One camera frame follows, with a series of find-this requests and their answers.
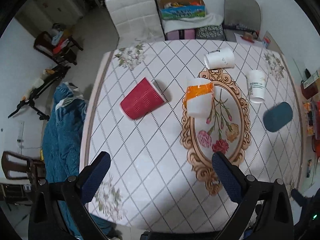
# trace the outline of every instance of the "orange label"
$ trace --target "orange label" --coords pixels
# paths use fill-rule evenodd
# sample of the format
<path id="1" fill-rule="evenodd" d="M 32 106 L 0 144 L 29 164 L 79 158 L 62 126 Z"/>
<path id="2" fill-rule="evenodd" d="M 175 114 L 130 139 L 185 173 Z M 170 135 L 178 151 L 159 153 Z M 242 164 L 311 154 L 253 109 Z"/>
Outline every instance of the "orange label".
<path id="1" fill-rule="evenodd" d="M 188 100 L 195 98 L 195 97 L 198 97 L 198 96 L 201 96 L 201 95 L 212 93 L 212 92 L 213 92 L 213 83 L 212 82 L 205 84 L 205 85 L 187 87 L 185 106 L 186 106 Z"/>

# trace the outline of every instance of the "red carnation print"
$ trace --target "red carnation print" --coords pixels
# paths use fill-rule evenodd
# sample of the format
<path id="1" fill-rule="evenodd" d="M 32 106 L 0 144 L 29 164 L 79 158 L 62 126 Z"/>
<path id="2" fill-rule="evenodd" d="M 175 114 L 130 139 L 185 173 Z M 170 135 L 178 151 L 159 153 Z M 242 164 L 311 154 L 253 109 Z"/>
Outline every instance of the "red carnation print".
<path id="1" fill-rule="evenodd" d="M 229 149 L 229 144 L 224 139 L 216 140 L 216 143 L 212 145 L 213 152 L 222 152 L 223 154 L 226 154 L 226 152 Z"/>
<path id="2" fill-rule="evenodd" d="M 211 146 L 212 139 L 210 135 L 204 130 L 201 130 L 198 133 L 198 140 L 199 140 L 199 143 L 205 148 L 209 148 Z"/>

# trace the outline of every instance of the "blue oval object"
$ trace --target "blue oval object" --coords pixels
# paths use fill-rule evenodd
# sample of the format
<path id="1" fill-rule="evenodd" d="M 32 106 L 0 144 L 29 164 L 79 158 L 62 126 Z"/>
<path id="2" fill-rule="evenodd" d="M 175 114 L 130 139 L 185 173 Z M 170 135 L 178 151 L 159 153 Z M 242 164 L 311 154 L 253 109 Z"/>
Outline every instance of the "blue oval object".
<path id="1" fill-rule="evenodd" d="M 263 114 L 263 124 L 269 132 L 276 132 L 290 122 L 292 116 L 291 106 L 287 102 L 282 102 Z"/>

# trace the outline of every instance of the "metal bolt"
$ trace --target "metal bolt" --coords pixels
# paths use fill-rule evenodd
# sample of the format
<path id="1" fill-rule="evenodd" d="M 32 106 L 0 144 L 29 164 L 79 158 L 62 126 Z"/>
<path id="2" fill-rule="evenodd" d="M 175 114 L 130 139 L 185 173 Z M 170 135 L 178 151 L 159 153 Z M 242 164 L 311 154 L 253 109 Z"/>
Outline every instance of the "metal bolt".
<path id="1" fill-rule="evenodd" d="M 46 183 L 47 181 L 45 179 L 39 180 L 39 185 L 42 186 Z"/>
<path id="2" fill-rule="evenodd" d="M 75 176 L 75 175 L 69 176 L 68 181 L 73 182 L 76 180 L 76 178 L 77 178 L 77 176 Z"/>
<path id="3" fill-rule="evenodd" d="M 255 177 L 254 176 L 252 176 L 252 175 L 247 175 L 247 180 L 248 181 L 255 181 Z"/>
<path id="4" fill-rule="evenodd" d="M 283 184 L 283 180 L 282 180 L 282 179 L 277 179 L 277 183 L 278 183 L 279 185 L 282 185 L 282 184 Z"/>

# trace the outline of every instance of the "diamond grid pattern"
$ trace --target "diamond grid pattern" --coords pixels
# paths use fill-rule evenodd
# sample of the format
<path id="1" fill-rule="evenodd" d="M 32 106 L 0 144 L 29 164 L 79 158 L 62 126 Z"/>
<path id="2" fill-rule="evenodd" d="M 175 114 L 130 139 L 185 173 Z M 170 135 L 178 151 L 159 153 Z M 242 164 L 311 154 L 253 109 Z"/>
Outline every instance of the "diamond grid pattern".
<path id="1" fill-rule="evenodd" d="M 204 183 L 196 180 L 186 161 L 187 152 L 179 143 L 186 80 L 204 69 L 205 53 L 223 47 L 230 47 L 236 59 L 235 67 L 225 71 L 250 107 L 252 143 L 240 169 L 262 181 L 282 178 L 286 183 L 298 182 L 301 139 L 296 100 L 287 73 L 280 82 L 269 74 L 265 49 L 212 40 L 155 42 L 145 45 L 145 59 L 134 70 L 119 67 L 117 60 L 112 60 L 96 108 L 89 163 L 101 150 L 111 155 L 108 174 L 120 189 L 125 210 L 125 216 L 115 222 L 159 232 L 208 232 L 221 230 L 236 209 L 224 189 L 216 196 L 208 194 Z M 262 70 L 268 77 L 266 101 L 261 105 L 248 100 L 245 76 L 252 69 Z M 144 77 L 167 103 L 130 121 L 121 115 L 119 103 Z M 294 118 L 278 133 L 270 133 L 263 126 L 263 114 L 282 101 L 291 105 Z M 108 218 L 95 204 L 89 207 L 91 213 Z"/>

